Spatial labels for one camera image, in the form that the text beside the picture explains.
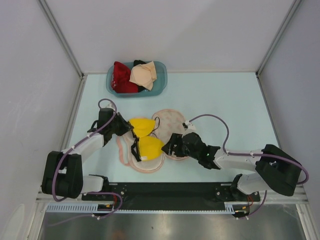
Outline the yellow black bra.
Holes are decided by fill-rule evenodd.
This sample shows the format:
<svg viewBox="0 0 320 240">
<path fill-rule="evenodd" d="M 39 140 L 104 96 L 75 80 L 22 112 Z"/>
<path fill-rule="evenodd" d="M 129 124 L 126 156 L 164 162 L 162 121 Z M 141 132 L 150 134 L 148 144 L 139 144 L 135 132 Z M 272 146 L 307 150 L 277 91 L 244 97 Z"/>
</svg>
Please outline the yellow black bra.
<svg viewBox="0 0 320 240">
<path fill-rule="evenodd" d="M 148 118 L 132 118 L 128 123 L 133 127 L 131 132 L 134 141 L 131 153 L 135 159 L 138 162 L 145 162 L 160 157 L 165 144 L 154 133 L 158 129 L 157 121 Z"/>
</svg>

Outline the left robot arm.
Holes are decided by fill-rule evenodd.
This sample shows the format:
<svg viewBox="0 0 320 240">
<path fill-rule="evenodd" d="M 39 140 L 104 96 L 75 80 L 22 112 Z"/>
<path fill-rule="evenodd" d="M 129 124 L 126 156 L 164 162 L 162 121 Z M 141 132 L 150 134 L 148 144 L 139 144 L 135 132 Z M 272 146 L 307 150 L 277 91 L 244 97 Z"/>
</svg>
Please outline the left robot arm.
<svg viewBox="0 0 320 240">
<path fill-rule="evenodd" d="M 57 202 L 76 199 L 80 194 L 93 192 L 100 200 L 110 196 L 111 188 L 104 184 L 105 177 L 83 175 L 83 163 L 94 152 L 104 147 L 113 135 L 122 136 L 134 127 L 111 107 L 101 108 L 85 137 L 63 151 L 47 155 L 41 190 Z"/>
</svg>

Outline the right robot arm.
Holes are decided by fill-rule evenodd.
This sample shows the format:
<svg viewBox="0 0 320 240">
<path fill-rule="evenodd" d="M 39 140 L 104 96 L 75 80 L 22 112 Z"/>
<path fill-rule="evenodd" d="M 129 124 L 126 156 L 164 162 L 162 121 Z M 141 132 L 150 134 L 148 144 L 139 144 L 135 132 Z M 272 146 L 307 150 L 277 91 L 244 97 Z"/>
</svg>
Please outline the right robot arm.
<svg viewBox="0 0 320 240">
<path fill-rule="evenodd" d="M 273 144 L 250 152 L 230 152 L 205 144 L 195 132 L 172 134 L 162 151 L 168 156 L 193 158 L 209 170 L 249 171 L 249 174 L 236 175 L 232 182 L 230 194 L 237 201 L 254 192 L 268 190 L 291 197 L 302 171 L 298 161 Z"/>
</svg>

